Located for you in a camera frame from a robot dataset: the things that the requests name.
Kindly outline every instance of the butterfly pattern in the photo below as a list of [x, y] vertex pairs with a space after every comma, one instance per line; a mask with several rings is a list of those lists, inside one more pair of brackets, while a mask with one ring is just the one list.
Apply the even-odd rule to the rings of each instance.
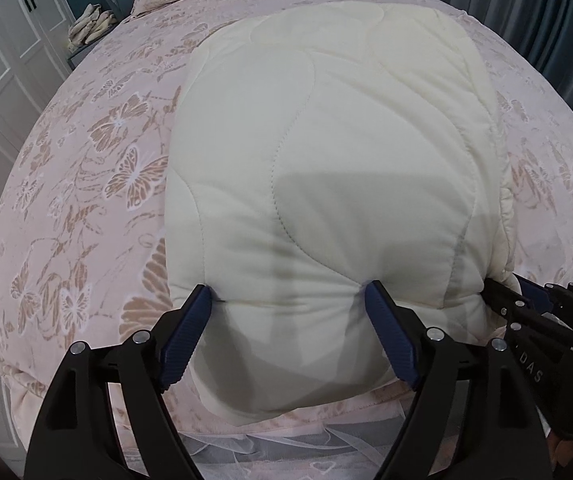
[[143, 115], [148, 109], [148, 102], [137, 92], [129, 97], [125, 104], [111, 108], [108, 115], [89, 128], [96, 151], [104, 152], [121, 142], [122, 138], [118, 136], [120, 128], [125, 126], [129, 119]]
[[13, 210], [19, 209], [20, 211], [24, 211], [33, 202], [36, 191], [38, 190], [38, 180], [39, 178], [31, 179], [30, 177], [26, 177], [22, 181], [18, 189], [15, 204], [13, 205]]
[[126, 189], [126, 209], [134, 211], [152, 195], [154, 187], [164, 180], [169, 156], [164, 155], [148, 164], [140, 161], [140, 152], [136, 144], [126, 149], [118, 170], [104, 187], [104, 199]]
[[24, 332], [26, 322], [30, 320], [41, 307], [41, 298], [35, 292], [28, 290], [28, 260], [24, 262], [22, 270], [10, 284], [10, 296], [20, 300], [18, 308], [18, 331]]
[[117, 82], [114, 82], [112, 79], [108, 79], [100, 88], [100, 91], [93, 96], [91, 102], [94, 103], [101, 97], [108, 95], [108, 98], [114, 97], [119, 94], [119, 92], [124, 88], [124, 85], [131, 81], [131, 78], [135, 75], [135, 70], [129, 72], [124, 77], [120, 78]]

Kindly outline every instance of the folded cloth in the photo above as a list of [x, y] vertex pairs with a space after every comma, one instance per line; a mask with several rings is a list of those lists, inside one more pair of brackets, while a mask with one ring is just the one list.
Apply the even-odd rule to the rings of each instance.
[[69, 29], [69, 50], [73, 51], [83, 44], [89, 44], [99, 38], [110, 25], [117, 20], [111, 10], [100, 13], [99, 5], [89, 4]]

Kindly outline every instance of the rivet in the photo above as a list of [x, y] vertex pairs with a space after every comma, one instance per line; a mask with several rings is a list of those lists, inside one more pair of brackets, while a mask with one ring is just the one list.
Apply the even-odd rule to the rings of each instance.
[[136, 344], [146, 343], [151, 338], [151, 334], [148, 330], [140, 330], [133, 334], [133, 341]]
[[504, 350], [506, 350], [508, 348], [506, 341], [504, 341], [503, 339], [498, 339], [498, 338], [493, 339], [493, 341], [490, 342], [490, 345], [495, 350], [497, 350], [498, 352], [503, 352]]
[[77, 355], [77, 354], [81, 354], [82, 352], [84, 352], [85, 348], [86, 348], [86, 344], [83, 341], [76, 341], [75, 343], [73, 343], [71, 345], [69, 350], [71, 351], [72, 354]]
[[428, 336], [431, 341], [441, 341], [444, 339], [444, 332], [439, 328], [432, 327], [426, 331], [426, 336]]

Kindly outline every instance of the bed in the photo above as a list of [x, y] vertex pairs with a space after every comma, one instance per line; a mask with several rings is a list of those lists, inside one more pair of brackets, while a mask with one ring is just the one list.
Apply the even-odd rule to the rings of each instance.
[[[191, 51], [241, 18], [332, 1], [342, 0], [135, 0], [131, 15], [45, 109], [0, 200], [0, 375], [25, 446], [72, 342], [118, 344], [172, 307], [165, 170]], [[467, 31], [497, 91], [508, 139], [516, 272], [538, 283], [573, 282], [573, 112], [535, 69], [465, 12], [438, 0], [360, 1], [434, 7]], [[111, 394], [122, 447], [141, 469], [121, 393]], [[331, 478], [331, 470], [333, 478], [372, 478], [408, 399], [398, 381], [235, 427], [202, 406], [189, 374], [165, 394], [203, 474], [294, 480]]]

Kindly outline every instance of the pink floral comforter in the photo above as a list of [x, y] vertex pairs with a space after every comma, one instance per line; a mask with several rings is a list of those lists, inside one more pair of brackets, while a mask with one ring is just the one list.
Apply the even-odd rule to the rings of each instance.
[[[118, 344], [172, 308], [164, 242], [169, 136], [185, 66], [209, 34], [247, 16], [339, 0], [136, 0], [36, 123], [0, 201], [0, 375], [28, 445], [68, 346]], [[518, 222], [517, 272], [573, 281], [573, 113], [504, 41], [437, 0], [476, 42], [508, 136]], [[213, 103], [217, 113], [217, 103]], [[189, 375], [166, 393], [179, 431], [258, 433], [386, 410], [400, 383], [246, 428], [208, 413]], [[132, 443], [119, 390], [121, 438]]]

